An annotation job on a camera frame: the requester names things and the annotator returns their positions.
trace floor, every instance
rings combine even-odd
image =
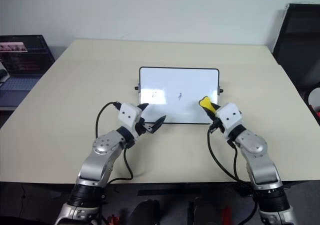
[[[21,217],[53,224],[68,192],[55,188],[24,184],[25,199]],[[24,195],[20,183],[2,183],[0,187],[0,215],[18,217]],[[299,224],[319,223],[320,181],[307,181],[286,190],[290,204],[295,209]],[[241,197],[231,183],[179,183],[179,184],[114,184],[107,192],[103,214],[121,217],[122,224],[136,205],[148,199],[160,201],[163,217],[161,225],[186,225],[189,202],[197,197],[210,198],[217,209],[230,207],[234,224],[242,221],[253,208],[251,197]],[[256,213],[248,225],[261,224]]]

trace laptop screen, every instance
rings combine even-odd
[[[0,61],[11,76],[41,76],[55,59],[42,35],[5,35]]]

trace red object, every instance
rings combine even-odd
[[[231,222],[231,208],[226,207],[222,210],[222,224],[223,225],[232,225]]]
[[[120,225],[120,217],[117,217],[113,214],[108,216],[107,221],[109,222],[109,225]]]

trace laptop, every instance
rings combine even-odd
[[[0,108],[14,110],[55,59],[42,35],[3,35],[0,62],[10,76],[0,86]]]

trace white wall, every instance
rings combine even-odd
[[[56,57],[74,38],[270,45],[296,2],[320,0],[0,0],[0,33],[43,34]]]

